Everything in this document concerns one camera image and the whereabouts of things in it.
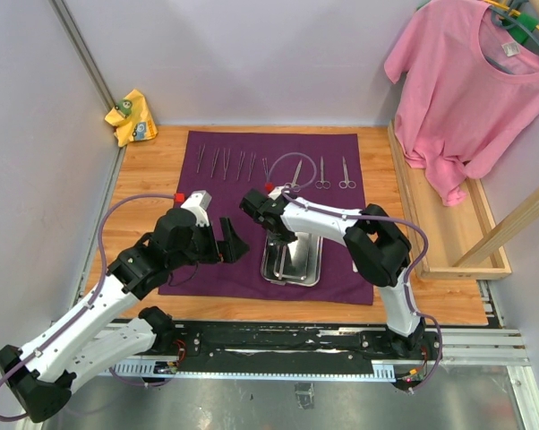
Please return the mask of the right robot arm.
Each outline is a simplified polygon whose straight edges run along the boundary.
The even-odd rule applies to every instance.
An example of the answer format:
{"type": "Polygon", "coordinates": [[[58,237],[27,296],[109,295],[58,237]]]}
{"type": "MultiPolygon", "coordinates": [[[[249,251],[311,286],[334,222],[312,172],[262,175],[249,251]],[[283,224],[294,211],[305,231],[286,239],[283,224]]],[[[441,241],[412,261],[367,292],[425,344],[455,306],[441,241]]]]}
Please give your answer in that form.
{"type": "Polygon", "coordinates": [[[240,209],[284,244],[306,233],[344,246],[356,272],[379,289],[389,352],[408,358],[420,350],[426,322],[411,289],[411,244],[398,227],[399,219],[375,204],[363,210],[334,208],[281,188],[269,195],[252,189],[240,209]]]}

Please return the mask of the steel instrument tray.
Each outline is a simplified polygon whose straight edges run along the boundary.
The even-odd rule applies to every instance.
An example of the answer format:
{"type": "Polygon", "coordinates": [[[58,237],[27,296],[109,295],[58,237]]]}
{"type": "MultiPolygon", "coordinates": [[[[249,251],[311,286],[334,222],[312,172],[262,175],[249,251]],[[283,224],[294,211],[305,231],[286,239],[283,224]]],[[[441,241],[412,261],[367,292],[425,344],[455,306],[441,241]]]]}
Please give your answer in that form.
{"type": "Polygon", "coordinates": [[[308,233],[297,233],[293,243],[284,246],[283,278],[276,275],[278,247],[266,235],[261,260],[261,276],[276,285],[314,287],[321,278],[322,238],[308,233]]]}

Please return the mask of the steel scissors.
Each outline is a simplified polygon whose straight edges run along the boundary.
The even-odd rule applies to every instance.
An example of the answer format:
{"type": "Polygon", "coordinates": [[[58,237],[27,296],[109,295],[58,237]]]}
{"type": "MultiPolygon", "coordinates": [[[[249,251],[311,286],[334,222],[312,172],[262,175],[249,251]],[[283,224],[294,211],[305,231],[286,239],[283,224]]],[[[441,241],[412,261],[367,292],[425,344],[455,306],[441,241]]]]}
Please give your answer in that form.
{"type": "Polygon", "coordinates": [[[315,182],[315,187],[320,190],[330,189],[330,181],[325,178],[325,163],[323,157],[320,157],[320,175],[319,179],[315,182]]]}
{"type": "Polygon", "coordinates": [[[343,178],[339,181],[338,186],[340,189],[355,189],[356,182],[353,181],[348,173],[347,160],[342,158],[343,178]]]}
{"type": "Polygon", "coordinates": [[[289,182],[286,182],[284,184],[285,188],[291,189],[294,192],[297,192],[300,190],[300,185],[298,184],[298,178],[300,176],[302,166],[303,166],[303,161],[300,159],[295,167],[295,173],[293,174],[293,177],[291,178],[289,182]]]}

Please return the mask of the purple surgical wrap cloth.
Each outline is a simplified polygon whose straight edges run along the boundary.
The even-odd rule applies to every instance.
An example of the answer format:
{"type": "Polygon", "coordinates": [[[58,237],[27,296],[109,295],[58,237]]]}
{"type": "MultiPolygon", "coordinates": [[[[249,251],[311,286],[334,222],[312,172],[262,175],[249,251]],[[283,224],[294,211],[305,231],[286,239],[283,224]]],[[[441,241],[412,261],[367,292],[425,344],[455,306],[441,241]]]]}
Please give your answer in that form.
{"type": "Polygon", "coordinates": [[[233,264],[202,264],[198,269],[184,266],[176,270],[171,280],[159,288],[162,295],[241,297],[283,301],[326,301],[352,305],[371,305],[373,287],[358,273],[353,272],[350,256],[342,245],[326,240],[322,246],[321,278],[312,288],[294,285],[280,286],[261,276],[261,260],[266,233],[242,210],[239,203],[248,191],[265,186],[262,158],[269,162],[269,183],[274,186],[289,182],[298,161],[303,161],[298,184],[303,198],[341,209],[365,207],[361,176],[358,137],[356,134],[296,134],[296,133],[213,133],[191,131],[177,187],[189,194],[205,190],[211,197],[208,208],[210,222],[220,230],[219,218],[228,217],[238,236],[250,246],[250,251],[233,264]],[[198,151],[206,144],[201,172],[196,174],[198,151]],[[220,148],[215,176],[210,178],[214,150],[220,148]],[[227,180],[223,180],[223,150],[231,150],[227,180]],[[240,180],[236,170],[240,151],[246,151],[240,180]],[[251,182],[247,182],[252,152],[256,162],[251,182]],[[324,158],[325,178],[329,190],[320,190],[315,182],[320,175],[320,157],[324,158]],[[342,158],[346,158],[350,178],[355,189],[340,189],[343,178],[342,158]]]}

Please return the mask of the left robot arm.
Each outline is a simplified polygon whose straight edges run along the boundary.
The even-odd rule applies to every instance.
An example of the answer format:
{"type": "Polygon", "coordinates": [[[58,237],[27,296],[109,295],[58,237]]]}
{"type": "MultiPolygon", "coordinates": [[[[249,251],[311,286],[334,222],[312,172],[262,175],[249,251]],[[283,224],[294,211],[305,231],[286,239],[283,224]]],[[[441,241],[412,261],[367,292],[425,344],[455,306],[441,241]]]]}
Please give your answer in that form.
{"type": "Polygon", "coordinates": [[[223,218],[220,224],[223,237],[217,240],[206,216],[168,210],[58,322],[22,347],[4,346],[0,383],[9,387],[25,417],[34,423],[50,419],[85,382],[130,355],[162,355],[181,348],[173,320],[156,306],[143,309],[115,335],[97,335],[122,311],[166,284],[174,270],[235,263],[247,254],[250,247],[231,220],[223,218]]]}

